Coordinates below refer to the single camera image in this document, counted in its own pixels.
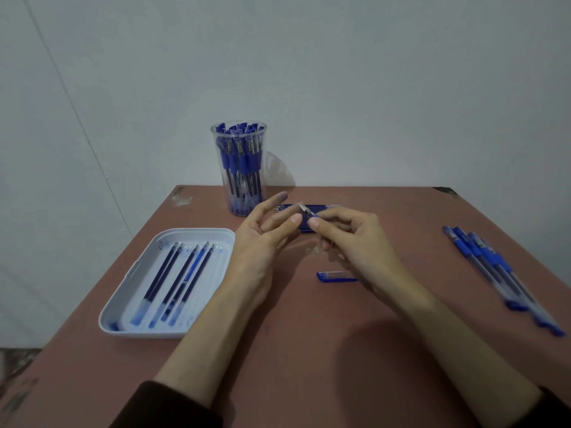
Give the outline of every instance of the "right hand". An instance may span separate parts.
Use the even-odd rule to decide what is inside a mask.
[[[322,248],[332,248],[341,260],[348,260],[357,274],[374,289],[386,293],[396,283],[414,280],[396,255],[379,219],[373,213],[333,207],[307,221],[322,238]]]

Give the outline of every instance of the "forearm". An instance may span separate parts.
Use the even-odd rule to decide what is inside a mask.
[[[154,380],[210,407],[252,315],[250,300],[225,279]]]
[[[505,427],[539,401],[541,391],[410,276],[389,291],[448,378],[485,427]]]

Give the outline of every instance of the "left hand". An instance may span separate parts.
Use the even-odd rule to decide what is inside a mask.
[[[236,241],[222,285],[240,286],[255,309],[272,285],[272,265],[277,255],[299,236],[302,223],[297,204],[261,222],[264,215],[287,198],[281,192],[258,204],[236,230]]]

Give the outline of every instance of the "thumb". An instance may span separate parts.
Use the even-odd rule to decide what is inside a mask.
[[[291,215],[290,218],[276,229],[268,231],[263,237],[269,240],[270,245],[277,248],[278,245],[289,235],[296,232],[299,224],[302,223],[302,216],[299,213]]]
[[[345,250],[347,244],[351,240],[352,234],[339,230],[339,228],[334,226],[332,223],[324,221],[321,218],[310,218],[307,223],[313,231],[325,238],[328,238],[343,250]]]

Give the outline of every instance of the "table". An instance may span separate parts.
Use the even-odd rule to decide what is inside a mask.
[[[570,289],[467,201],[433,188],[286,189],[289,202],[378,214],[420,282],[520,372],[571,404],[570,338],[554,338],[530,316],[504,308],[441,227],[485,236],[567,331]],[[181,201],[190,197],[189,204]],[[99,330],[99,312],[160,231],[237,229],[242,218],[228,213],[223,198],[221,186],[180,186],[168,196],[23,374],[20,382],[39,382],[10,426],[89,428],[113,420],[177,341],[108,336]],[[302,235],[277,262],[268,300],[248,325],[214,404],[226,426],[475,426],[430,353],[394,313],[358,283],[316,279],[318,271],[339,269],[325,252],[315,253],[317,240]]]

